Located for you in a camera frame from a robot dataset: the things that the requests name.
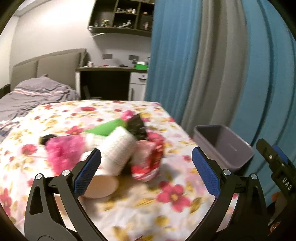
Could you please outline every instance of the upholstered headboard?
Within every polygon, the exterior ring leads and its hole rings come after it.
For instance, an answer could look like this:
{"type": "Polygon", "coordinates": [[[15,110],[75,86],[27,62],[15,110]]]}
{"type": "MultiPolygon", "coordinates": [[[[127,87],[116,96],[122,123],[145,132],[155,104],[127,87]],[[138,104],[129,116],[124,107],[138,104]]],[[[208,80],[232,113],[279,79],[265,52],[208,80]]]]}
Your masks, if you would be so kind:
{"type": "Polygon", "coordinates": [[[12,69],[10,89],[13,90],[24,80],[39,78],[43,74],[75,89],[75,70],[85,65],[86,55],[86,49],[70,49],[20,62],[12,69]]]}

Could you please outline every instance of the paper cup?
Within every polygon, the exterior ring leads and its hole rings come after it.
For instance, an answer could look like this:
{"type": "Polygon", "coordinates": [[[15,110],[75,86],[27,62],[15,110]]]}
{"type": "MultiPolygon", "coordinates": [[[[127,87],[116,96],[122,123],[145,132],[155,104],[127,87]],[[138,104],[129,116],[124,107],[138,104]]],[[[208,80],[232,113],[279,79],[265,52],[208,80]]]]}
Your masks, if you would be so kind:
{"type": "Polygon", "coordinates": [[[122,169],[134,154],[137,143],[135,137],[123,127],[117,127],[99,146],[102,154],[100,168],[111,176],[120,175],[122,169]]]}
{"type": "MultiPolygon", "coordinates": [[[[84,161],[91,151],[85,152],[81,160],[84,161]]],[[[85,198],[102,198],[114,193],[118,188],[118,179],[111,176],[106,170],[101,167],[96,171],[83,197],[85,198]]]]}

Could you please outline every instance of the white drawer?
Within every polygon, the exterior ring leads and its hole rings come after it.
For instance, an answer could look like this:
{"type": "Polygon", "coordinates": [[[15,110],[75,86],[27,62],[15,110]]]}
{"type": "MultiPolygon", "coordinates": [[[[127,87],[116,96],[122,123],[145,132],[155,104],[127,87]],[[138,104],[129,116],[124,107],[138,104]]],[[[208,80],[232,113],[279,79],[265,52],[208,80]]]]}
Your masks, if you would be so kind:
{"type": "Polygon", "coordinates": [[[131,73],[130,84],[146,84],[148,74],[143,73],[131,73]]]}

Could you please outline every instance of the metal screw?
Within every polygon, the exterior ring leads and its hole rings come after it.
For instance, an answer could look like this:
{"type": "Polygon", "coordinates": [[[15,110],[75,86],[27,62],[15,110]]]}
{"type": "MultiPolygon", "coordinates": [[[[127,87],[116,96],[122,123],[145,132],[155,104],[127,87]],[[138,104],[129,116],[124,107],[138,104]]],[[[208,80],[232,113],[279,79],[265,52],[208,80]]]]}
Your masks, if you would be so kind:
{"type": "Polygon", "coordinates": [[[229,176],[231,174],[231,171],[229,171],[228,169],[225,169],[223,171],[223,173],[226,175],[226,176],[229,176]]]}
{"type": "Polygon", "coordinates": [[[251,178],[254,179],[254,180],[256,180],[257,179],[257,175],[253,173],[253,174],[251,174],[251,178]]]}
{"type": "Polygon", "coordinates": [[[70,174],[70,171],[69,171],[69,170],[64,170],[64,171],[62,172],[62,174],[63,174],[63,176],[67,176],[67,175],[70,174]]]}
{"type": "Polygon", "coordinates": [[[40,173],[36,175],[37,180],[39,180],[41,177],[42,177],[42,174],[40,174],[40,173]]]}

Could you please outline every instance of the white cup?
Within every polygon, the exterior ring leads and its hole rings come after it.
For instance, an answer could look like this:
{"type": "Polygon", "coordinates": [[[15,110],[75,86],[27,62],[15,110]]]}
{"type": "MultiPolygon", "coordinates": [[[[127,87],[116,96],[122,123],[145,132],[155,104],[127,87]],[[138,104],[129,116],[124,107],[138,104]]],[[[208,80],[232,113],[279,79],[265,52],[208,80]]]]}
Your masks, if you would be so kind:
{"type": "Polygon", "coordinates": [[[92,68],[94,66],[94,62],[88,61],[87,66],[92,68]]]}
{"type": "Polygon", "coordinates": [[[135,137],[123,127],[117,127],[98,148],[102,154],[100,168],[111,176],[120,175],[136,147],[135,137]]]}

